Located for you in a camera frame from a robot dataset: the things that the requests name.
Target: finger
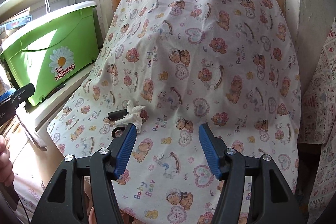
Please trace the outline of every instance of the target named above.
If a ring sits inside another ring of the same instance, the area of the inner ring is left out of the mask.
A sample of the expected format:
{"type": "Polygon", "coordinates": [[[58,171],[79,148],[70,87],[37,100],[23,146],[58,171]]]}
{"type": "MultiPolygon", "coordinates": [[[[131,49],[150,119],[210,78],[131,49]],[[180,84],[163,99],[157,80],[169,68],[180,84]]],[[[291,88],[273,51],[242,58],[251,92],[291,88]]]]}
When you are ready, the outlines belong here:
{"type": "Polygon", "coordinates": [[[0,182],[5,182],[9,175],[11,174],[13,165],[9,162],[4,168],[0,170],[0,182]]]}
{"type": "Polygon", "coordinates": [[[0,135],[0,153],[5,151],[6,149],[6,141],[5,141],[5,138],[0,135]]]}
{"type": "Polygon", "coordinates": [[[5,186],[8,187],[14,182],[14,173],[11,172],[9,177],[5,181],[5,186]]]}
{"type": "Polygon", "coordinates": [[[8,164],[10,156],[11,154],[8,149],[0,153],[0,172],[1,172],[1,169],[4,168],[8,164]]]}

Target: black ring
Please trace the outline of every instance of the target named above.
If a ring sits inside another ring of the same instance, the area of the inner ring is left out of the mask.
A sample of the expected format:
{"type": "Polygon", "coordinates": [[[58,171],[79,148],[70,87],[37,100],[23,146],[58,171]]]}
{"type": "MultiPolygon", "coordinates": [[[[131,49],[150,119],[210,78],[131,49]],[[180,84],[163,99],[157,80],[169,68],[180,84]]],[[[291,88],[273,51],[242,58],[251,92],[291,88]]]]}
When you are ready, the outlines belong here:
{"type": "Polygon", "coordinates": [[[112,130],[112,138],[115,139],[115,137],[116,137],[116,132],[117,132],[118,130],[122,130],[122,131],[124,131],[125,128],[126,128],[126,127],[116,127],[115,129],[113,129],[113,130],[112,130]]]}

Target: green plastic bin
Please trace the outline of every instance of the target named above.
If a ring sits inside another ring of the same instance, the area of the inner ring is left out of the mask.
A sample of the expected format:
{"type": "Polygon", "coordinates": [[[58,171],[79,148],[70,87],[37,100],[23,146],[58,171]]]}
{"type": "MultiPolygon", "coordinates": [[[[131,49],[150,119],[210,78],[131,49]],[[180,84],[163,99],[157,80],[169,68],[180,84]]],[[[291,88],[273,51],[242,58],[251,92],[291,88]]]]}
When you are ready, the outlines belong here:
{"type": "Polygon", "coordinates": [[[35,86],[35,106],[55,87],[97,59],[93,1],[67,6],[28,23],[0,47],[20,87],[35,86]]]}

